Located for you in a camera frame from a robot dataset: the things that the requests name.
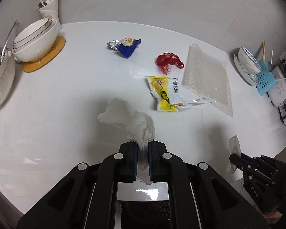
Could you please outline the small clear plastic wrapper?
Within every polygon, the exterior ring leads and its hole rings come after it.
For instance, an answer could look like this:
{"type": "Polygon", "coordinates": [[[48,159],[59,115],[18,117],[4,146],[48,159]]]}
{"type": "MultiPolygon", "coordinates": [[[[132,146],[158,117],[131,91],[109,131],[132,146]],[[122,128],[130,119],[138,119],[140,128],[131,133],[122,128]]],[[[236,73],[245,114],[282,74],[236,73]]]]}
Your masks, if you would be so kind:
{"type": "MultiPolygon", "coordinates": [[[[230,147],[230,155],[235,154],[238,157],[240,157],[241,156],[241,147],[240,147],[240,143],[238,140],[238,136],[234,135],[232,138],[230,138],[228,140],[228,143],[229,143],[229,147],[230,147]]],[[[234,175],[236,169],[237,169],[236,165],[229,161],[228,166],[226,168],[226,172],[230,175],[234,175]]]]}

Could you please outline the white paper tissue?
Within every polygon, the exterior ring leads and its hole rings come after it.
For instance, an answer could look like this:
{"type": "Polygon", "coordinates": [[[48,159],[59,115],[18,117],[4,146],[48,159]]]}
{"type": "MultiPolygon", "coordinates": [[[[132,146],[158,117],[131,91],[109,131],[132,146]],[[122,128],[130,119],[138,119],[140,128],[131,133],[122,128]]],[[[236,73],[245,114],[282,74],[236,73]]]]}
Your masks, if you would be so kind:
{"type": "Polygon", "coordinates": [[[115,98],[108,102],[105,112],[97,116],[100,123],[124,129],[129,141],[138,145],[137,179],[151,185],[148,167],[148,144],[155,138],[154,121],[151,116],[134,109],[127,101],[115,98]]]}

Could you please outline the red mesh net bag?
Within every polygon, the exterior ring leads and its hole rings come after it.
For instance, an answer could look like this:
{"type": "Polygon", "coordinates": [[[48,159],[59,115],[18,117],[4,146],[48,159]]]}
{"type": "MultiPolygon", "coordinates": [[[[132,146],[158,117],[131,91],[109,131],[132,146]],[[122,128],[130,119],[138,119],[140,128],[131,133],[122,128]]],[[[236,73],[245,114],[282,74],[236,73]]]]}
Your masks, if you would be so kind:
{"type": "Polygon", "coordinates": [[[184,63],[173,53],[163,53],[159,55],[156,59],[156,65],[164,75],[170,74],[172,66],[177,66],[179,69],[184,68],[184,63]]]}

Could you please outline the blue snack wrapper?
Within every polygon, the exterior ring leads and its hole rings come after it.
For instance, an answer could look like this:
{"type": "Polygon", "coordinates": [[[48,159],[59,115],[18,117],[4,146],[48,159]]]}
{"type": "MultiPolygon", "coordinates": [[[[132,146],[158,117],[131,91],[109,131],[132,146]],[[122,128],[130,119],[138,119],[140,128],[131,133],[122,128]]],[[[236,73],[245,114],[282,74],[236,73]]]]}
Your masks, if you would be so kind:
{"type": "Polygon", "coordinates": [[[127,37],[120,40],[112,40],[107,43],[107,46],[112,50],[118,51],[122,57],[129,58],[140,44],[141,38],[134,39],[132,37],[127,37]]]}

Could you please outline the yellow snack wrapper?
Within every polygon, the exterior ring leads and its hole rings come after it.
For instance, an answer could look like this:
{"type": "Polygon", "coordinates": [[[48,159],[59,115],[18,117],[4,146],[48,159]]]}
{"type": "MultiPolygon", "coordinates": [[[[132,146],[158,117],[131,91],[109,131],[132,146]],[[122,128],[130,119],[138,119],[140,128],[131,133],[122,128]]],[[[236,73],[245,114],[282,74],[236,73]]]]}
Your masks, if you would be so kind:
{"type": "Polygon", "coordinates": [[[207,99],[184,100],[183,87],[176,77],[148,76],[147,81],[151,95],[157,101],[157,111],[181,112],[211,103],[207,99]]]}

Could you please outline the light blue utensil basket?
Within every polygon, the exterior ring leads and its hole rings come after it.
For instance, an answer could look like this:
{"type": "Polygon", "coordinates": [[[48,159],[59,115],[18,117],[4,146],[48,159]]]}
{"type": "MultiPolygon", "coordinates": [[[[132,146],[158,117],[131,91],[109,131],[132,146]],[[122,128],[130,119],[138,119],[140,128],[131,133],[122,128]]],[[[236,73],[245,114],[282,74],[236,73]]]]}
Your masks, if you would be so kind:
{"type": "Polygon", "coordinates": [[[277,81],[272,72],[268,70],[268,64],[264,60],[260,60],[259,65],[261,66],[261,72],[257,74],[258,83],[256,89],[259,95],[263,96],[277,85],[277,81]]]}

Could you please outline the blue rimmed plate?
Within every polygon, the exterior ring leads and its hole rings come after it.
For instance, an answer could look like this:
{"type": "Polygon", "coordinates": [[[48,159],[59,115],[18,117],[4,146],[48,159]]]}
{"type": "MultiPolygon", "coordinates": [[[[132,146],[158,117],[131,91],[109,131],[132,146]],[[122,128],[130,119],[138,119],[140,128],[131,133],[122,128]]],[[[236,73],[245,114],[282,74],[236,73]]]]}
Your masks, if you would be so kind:
{"type": "Polygon", "coordinates": [[[248,83],[249,85],[256,86],[258,84],[257,75],[247,73],[246,70],[241,66],[236,54],[233,56],[233,59],[235,67],[242,79],[246,81],[246,83],[248,83]]]}

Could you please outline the white floral appliance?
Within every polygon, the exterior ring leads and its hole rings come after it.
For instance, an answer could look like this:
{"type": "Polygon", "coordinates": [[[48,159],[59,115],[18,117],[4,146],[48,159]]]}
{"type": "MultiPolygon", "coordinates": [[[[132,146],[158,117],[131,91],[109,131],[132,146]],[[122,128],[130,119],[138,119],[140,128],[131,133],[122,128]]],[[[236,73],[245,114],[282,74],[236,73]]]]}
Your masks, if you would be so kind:
{"type": "Polygon", "coordinates": [[[272,74],[277,84],[267,94],[272,105],[279,111],[280,121],[286,125],[286,63],[276,66],[272,74]]]}

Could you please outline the clear bubble wrap sheet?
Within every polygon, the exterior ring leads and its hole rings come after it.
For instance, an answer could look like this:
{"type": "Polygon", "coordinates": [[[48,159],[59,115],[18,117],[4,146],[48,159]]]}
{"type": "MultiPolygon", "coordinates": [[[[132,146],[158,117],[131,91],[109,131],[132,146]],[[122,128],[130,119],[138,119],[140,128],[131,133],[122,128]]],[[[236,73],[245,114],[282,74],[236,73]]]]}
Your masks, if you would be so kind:
{"type": "Polygon", "coordinates": [[[182,85],[212,106],[233,117],[230,84],[226,63],[201,50],[198,44],[189,48],[182,85]]]}

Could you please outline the blue patterned bowl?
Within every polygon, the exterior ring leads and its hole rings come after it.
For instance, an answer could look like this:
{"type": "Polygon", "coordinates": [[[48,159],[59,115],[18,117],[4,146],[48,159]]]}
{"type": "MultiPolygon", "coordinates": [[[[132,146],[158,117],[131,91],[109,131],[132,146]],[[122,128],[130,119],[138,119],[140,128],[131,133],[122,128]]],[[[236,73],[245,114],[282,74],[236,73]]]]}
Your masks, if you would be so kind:
{"type": "Polygon", "coordinates": [[[239,49],[237,57],[241,66],[247,73],[259,74],[261,72],[261,66],[259,65],[258,61],[245,47],[241,47],[239,49]]]}

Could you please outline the round wooden trivet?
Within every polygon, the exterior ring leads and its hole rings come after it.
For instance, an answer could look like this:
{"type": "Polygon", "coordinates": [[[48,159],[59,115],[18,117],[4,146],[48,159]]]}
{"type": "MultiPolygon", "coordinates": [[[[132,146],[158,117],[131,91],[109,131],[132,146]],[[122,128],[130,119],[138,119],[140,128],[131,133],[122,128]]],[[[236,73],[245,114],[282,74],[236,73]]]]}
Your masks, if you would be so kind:
{"type": "Polygon", "coordinates": [[[57,36],[52,46],[52,49],[40,60],[37,60],[35,62],[22,63],[22,71],[25,73],[31,73],[43,68],[62,51],[65,44],[66,39],[63,36],[57,36]]]}

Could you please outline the stacked white bowls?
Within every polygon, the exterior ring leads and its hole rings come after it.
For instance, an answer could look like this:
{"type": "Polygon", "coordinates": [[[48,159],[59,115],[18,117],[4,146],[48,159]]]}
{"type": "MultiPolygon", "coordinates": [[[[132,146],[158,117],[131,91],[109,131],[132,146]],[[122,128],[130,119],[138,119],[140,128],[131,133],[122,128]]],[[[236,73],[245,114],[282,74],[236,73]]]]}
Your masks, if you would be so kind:
{"type": "Polygon", "coordinates": [[[12,53],[22,62],[43,58],[51,49],[58,35],[55,19],[40,19],[22,30],[14,39],[12,53]]]}

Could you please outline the white utensil holder cup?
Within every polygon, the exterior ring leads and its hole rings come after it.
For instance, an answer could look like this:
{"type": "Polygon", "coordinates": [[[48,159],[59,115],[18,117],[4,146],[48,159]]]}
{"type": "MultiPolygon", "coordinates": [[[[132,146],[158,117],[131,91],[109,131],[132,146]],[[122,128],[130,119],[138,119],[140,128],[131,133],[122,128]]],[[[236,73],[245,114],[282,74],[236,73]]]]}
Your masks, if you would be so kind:
{"type": "Polygon", "coordinates": [[[54,19],[57,21],[58,31],[62,29],[62,25],[59,20],[58,14],[58,2],[59,0],[39,0],[38,8],[41,17],[47,19],[54,19]]]}

